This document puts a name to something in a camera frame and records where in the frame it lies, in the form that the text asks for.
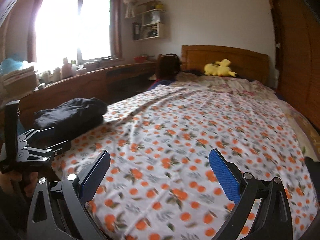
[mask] backpack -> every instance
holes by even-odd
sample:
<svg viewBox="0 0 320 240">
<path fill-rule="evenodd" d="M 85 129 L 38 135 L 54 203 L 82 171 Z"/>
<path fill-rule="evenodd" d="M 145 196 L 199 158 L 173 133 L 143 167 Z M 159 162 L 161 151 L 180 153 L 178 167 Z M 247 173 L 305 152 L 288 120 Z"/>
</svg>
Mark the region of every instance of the backpack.
<svg viewBox="0 0 320 240">
<path fill-rule="evenodd" d="M 160 54 L 157 59 L 156 78 L 172 80 L 180 72 L 180 60 L 176 54 Z"/>
</svg>

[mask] blue gripper pad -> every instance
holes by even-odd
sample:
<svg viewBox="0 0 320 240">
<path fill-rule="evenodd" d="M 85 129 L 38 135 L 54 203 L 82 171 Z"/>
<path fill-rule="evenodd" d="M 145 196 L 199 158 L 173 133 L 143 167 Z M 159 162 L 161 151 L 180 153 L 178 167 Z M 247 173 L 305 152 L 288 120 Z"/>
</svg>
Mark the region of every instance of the blue gripper pad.
<svg viewBox="0 0 320 240">
<path fill-rule="evenodd" d="M 209 164 L 227 198 L 237 204 L 241 198 L 240 184 L 217 153 L 217 149 L 210 151 Z"/>
</svg>

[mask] window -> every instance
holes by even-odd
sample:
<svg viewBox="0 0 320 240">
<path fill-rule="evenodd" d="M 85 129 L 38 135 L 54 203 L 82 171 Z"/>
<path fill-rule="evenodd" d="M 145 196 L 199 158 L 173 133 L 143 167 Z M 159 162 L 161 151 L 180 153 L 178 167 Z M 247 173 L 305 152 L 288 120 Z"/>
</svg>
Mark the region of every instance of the window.
<svg viewBox="0 0 320 240">
<path fill-rule="evenodd" d="M 120 58 L 120 0 L 39 0 L 29 33 L 39 72 L 61 67 L 63 58 L 78 64 Z"/>
</svg>

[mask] wooden desk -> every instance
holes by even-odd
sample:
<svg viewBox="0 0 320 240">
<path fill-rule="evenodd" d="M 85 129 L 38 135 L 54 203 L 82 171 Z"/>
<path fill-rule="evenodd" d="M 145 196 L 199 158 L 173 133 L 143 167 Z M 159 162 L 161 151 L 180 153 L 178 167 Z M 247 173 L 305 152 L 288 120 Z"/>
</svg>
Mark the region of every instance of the wooden desk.
<svg viewBox="0 0 320 240">
<path fill-rule="evenodd" d="M 133 83 L 147 87 L 150 83 L 147 76 L 153 75 L 155 68 L 156 62 L 122 65 L 96 70 L 49 85 L 20 99 L 21 123 L 26 130 L 30 129 L 34 122 L 35 112 L 55 108 L 73 98 L 96 97 L 110 104 L 133 96 L 140 91 L 133 90 L 130 91 L 132 93 L 123 93 L 125 88 Z M 4 111 L 1 111 L 0 128 L 3 127 Z"/>
</svg>

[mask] hand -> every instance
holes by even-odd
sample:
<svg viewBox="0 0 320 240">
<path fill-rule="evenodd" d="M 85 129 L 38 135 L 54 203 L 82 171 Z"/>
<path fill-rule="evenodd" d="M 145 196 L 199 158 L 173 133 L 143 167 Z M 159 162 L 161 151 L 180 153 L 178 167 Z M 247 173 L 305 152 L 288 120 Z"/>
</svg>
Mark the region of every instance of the hand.
<svg viewBox="0 0 320 240">
<path fill-rule="evenodd" d="M 32 197 L 38 183 L 38 173 L 32 172 L 29 176 L 30 184 L 23 189 L 27 197 Z"/>
<path fill-rule="evenodd" d="M 32 197 L 37 185 L 38 173 L 37 172 L 30 173 L 29 179 L 31 183 L 24 188 L 24 191 L 27 197 Z M 14 194 L 14 189 L 11 181 L 19 182 L 21 180 L 22 180 L 22 175 L 17 171 L 9 171 L 5 174 L 0 173 L 0 187 L 2 188 L 3 192 L 8 195 Z"/>
</svg>

